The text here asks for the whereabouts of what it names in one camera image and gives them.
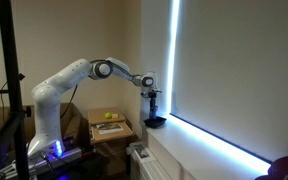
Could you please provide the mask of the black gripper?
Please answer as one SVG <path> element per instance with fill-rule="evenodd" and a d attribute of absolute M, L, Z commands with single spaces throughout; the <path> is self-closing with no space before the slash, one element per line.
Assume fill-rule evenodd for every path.
<path fill-rule="evenodd" d="M 158 105 L 157 105 L 157 94 L 158 93 L 161 93 L 161 90 L 160 89 L 152 89 L 148 92 L 142 92 L 141 93 L 141 96 L 143 98 L 151 98 L 150 99 L 150 110 L 153 109 L 153 101 L 152 101 L 152 98 L 154 98 L 154 109 L 157 110 L 158 109 Z"/>

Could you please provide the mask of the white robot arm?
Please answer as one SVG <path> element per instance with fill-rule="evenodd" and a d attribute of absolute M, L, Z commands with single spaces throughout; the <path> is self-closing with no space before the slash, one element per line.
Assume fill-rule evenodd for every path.
<path fill-rule="evenodd" d="M 60 125 L 62 95 L 71 89 L 76 89 L 85 78 L 102 80 L 111 75 L 126 79 L 140 87 L 142 97 L 149 97 L 160 91 L 155 72 L 132 74 L 127 64 L 113 57 L 74 61 L 32 89 L 35 135 L 30 141 L 28 156 L 36 156 L 47 149 L 61 156 L 65 151 Z"/>

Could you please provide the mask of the robot base mounting platform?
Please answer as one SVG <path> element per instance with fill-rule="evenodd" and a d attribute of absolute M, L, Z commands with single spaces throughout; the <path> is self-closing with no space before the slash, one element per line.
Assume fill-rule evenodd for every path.
<path fill-rule="evenodd" d="M 28 163 L 29 178 L 33 179 L 55 168 L 70 165 L 80 159 L 81 156 L 82 152 L 80 148 L 67 150 L 60 155 L 55 152 L 41 152 L 38 154 L 36 160 L 31 159 Z M 0 180 L 17 180 L 18 171 L 16 165 L 17 161 L 13 160 L 9 165 L 0 169 Z"/>

